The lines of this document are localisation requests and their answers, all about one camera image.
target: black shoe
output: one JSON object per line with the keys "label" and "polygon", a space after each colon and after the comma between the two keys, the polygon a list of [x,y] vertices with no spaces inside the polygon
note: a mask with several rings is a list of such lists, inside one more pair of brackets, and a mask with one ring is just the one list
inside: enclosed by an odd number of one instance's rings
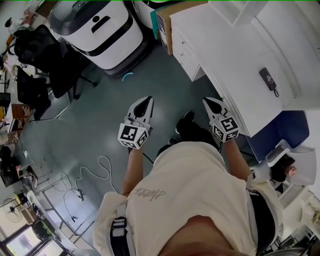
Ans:
{"label": "black shoe", "polygon": [[[195,119],[195,112],[193,112],[193,111],[188,111],[187,113],[185,113],[184,114],[184,116],[182,117],[182,119],[184,119],[184,120],[186,120],[187,122],[193,122],[194,121],[194,119]],[[178,131],[178,129],[177,129],[177,126],[175,127],[175,132],[177,133],[177,134],[180,134],[180,132]]]}
{"label": "black shoe", "polygon": [[176,138],[170,138],[170,139],[168,140],[168,144],[169,144],[170,146],[176,145],[178,142],[179,142],[179,141],[178,141]]}

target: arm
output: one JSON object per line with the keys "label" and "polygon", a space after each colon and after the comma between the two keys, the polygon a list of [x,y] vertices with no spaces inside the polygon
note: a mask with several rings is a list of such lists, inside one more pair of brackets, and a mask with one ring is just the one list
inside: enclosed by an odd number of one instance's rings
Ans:
{"label": "arm", "polygon": [[251,170],[244,157],[241,155],[235,140],[224,143],[224,151],[230,166],[231,175],[240,180],[247,181],[248,176],[251,174]]}
{"label": "arm", "polygon": [[135,186],[143,179],[143,150],[132,149],[129,154],[128,167],[122,183],[122,195],[128,196]]}

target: cardboard box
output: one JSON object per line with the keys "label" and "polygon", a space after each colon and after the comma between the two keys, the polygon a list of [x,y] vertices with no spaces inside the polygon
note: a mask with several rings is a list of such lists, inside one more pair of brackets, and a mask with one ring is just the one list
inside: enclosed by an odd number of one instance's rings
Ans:
{"label": "cardboard box", "polygon": [[208,3],[208,1],[184,1],[169,5],[166,8],[162,8],[156,12],[156,20],[158,22],[162,45],[169,55],[172,55],[170,15],[206,3]]}

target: white robot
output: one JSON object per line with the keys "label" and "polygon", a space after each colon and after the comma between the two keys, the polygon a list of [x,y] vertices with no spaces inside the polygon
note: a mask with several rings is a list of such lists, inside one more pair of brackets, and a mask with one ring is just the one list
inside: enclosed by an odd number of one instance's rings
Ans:
{"label": "white robot", "polygon": [[227,110],[226,104],[216,98],[205,97],[202,100],[209,116],[209,124],[213,128],[213,134],[223,143],[233,140],[239,135],[239,125]]}
{"label": "white robot", "polygon": [[154,98],[143,97],[133,103],[120,124],[118,141],[128,148],[140,149],[149,137],[149,122],[154,110]]}

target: backpack strap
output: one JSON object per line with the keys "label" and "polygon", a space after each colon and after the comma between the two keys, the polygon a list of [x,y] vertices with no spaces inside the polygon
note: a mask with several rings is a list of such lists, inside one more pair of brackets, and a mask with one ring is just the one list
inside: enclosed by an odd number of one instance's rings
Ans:
{"label": "backpack strap", "polygon": [[276,224],[272,212],[264,197],[256,190],[248,189],[249,217],[254,215],[255,227],[250,224],[253,239],[257,235],[256,254],[261,255],[276,237]]}
{"label": "backpack strap", "polygon": [[110,244],[114,256],[136,256],[135,244],[126,217],[127,203],[116,209],[116,218],[110,228]]}

